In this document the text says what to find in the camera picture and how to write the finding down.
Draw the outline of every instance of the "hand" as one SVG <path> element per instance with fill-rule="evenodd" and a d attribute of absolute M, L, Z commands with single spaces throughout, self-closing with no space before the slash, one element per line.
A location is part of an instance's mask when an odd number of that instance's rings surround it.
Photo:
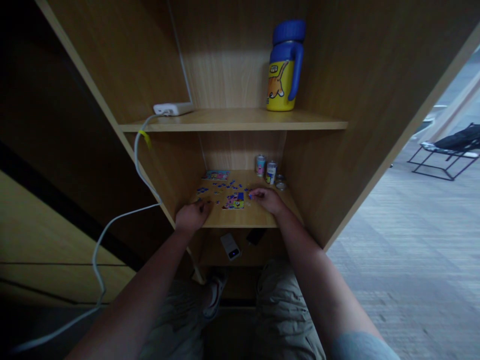
<path fill-rule="evenodd" d="M 288 209 L 280 196 L 273 189 L 259 187 L 250 191 L 249 194 L 253 200 L 275 216 Z"/>
<path fill-rule="evenodd" d="M 193 236 L 209 217 L 210 210 L 210 207 L 203 201 L 185 205 L 176 213 L 175 231 L 186 232 Z"/>

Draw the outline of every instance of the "cartoon print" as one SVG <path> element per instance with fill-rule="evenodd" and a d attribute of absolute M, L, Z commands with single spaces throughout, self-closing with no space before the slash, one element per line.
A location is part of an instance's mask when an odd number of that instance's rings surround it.
<path fill-rule="evenodd" d="M 230 171 L 212 171 L 209 170 L 202 176 L 204 180 L 227 180 L 229 178 Z"/>
<path fill-rule="evenodd" d="M 234 192 L 233 195 L 226 197 L 227 202 L 221 208 L 224 210 L 234 210 L 234 209 L 243 209 L 244 208 L 244 193 L 243 192 Z"/>
<path fill-rule="evenodd" d="M 282 88 L 281 79 L 288 63 L 289 63 L 288 60 L 283 63 L 280 69 L 280 73 L 277 76 L 272 76 L 268 78 L 268 97 L 270 99 L 275 98 L 277 95 L 280 97 L 284 96 L 284 90 Z"/>
<path fill-rule="evenodd" d="M 243 209 L 244 208 L 244 202 L 243 201 L 235 201 L 233 203 L 233 207 L 235 209 Z"/>

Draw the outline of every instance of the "shorts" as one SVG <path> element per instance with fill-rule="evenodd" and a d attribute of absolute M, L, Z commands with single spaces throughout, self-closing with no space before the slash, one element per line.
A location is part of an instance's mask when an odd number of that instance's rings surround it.
<path fill-rule="evenodd" d="M 257 285 L 253 359 L 325 359 L 309 310 L 290 264 L 271 260 Z M 174 281 L 140 359 L 202 359 L 201 298 Z"/>

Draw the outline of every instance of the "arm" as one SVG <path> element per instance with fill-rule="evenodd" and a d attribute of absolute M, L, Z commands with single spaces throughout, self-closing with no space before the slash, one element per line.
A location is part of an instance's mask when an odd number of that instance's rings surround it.
<path fill-rule="evenodd" d="M 330 349 L 335 339 L 349 332 L 365 332 L 383 340 L 335 265 L 278 194 L 264 188 L 250 194 L 275 216 L 324 349 Z"/>
<path fill-rule="evenodd" d="M 137 359 L 177 267 L 210 209 L 197 202 L 176 215 L 175 231 L 107 307 L 67 359 Z"/>

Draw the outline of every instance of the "gray sleeve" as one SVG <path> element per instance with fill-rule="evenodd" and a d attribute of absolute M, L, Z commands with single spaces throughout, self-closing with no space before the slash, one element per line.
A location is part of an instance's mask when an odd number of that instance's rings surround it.
<path fill-rule="evenodd" d="M 333 342 L 334 360 L 400 360 L 385 342 L 366 332 L 348 332 Z"/>

